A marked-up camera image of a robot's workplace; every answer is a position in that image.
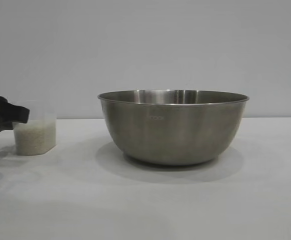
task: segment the bowl rim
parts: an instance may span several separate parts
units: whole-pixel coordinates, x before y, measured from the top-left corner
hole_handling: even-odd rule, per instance
[[[210,102],[210,103],[148,103],[148,102],[132,102],[132,101],[120,101],[120,100],[113,100],[103,97],[106,94],[113,94],[113,93],[125,93],[125,92],[138,92],[138,91],[149,91],[149,92],[174,92],[174,91],[189,91],[189,92],[213,92],[213,93],[223,93],[223,94],[233,94],[239,95],[243,99],[236,100],[236,101],[223,101],[223,102]],[[136,90],[122,90],[122,91],[109,91],[101,93],[97,96],[98,99],[106,102],[112,103],[121,103],[121,104],[135,104],[135,105],[148,105],[148,106],[215,106],[215,105],[228,105],[228,104],[238,104],[247,102],[250,98],[247,95],[235,93],[235,92],[228,92],[228,91],[213,91],[213,90],[189,90],[189,89],[136,89]]]

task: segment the bowl base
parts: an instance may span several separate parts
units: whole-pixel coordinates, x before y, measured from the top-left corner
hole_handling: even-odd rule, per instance
[[[212,159],[197,162],[197,163],[173,164],[173,163],[157,163],[157,162],[153,162],[153,161],[138,159],[138,158],[132,157],[126,153],[124,153],[123,155],[124,155],[125,160],[127,160],[129,163],[142,165],[142,166],[148,167],[148,168],[157,168],[157,169],[192,168],[192,167],[197,167],[201,164],[205,164],[205,163],[210,162],[210,161],[215,159],[215,158],[212,158]]]

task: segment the white wall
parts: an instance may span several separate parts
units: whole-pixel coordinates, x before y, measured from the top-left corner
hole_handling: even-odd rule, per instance
[[[0,0],[0,95],[99,118],[97,94],[133,89],[238,92],[247,117],[291,116],[291,0]]]

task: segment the engraved logo on bowl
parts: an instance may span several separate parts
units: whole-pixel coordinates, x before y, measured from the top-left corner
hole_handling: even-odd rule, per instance
[[[150,120],[155,120],[155,121],[160,121],[160,120],[164,120],[165,119],[164,116],[154,116],[154,115],[150,115],[150,116],[148,116],[148,118]]]

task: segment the gloved hand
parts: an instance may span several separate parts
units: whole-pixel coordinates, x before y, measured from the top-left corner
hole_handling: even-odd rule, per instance
[[[29,113],[29,109],[8,103],[7,99],[0,96],[0,132],[12,130],[13,122],[26,124]]]

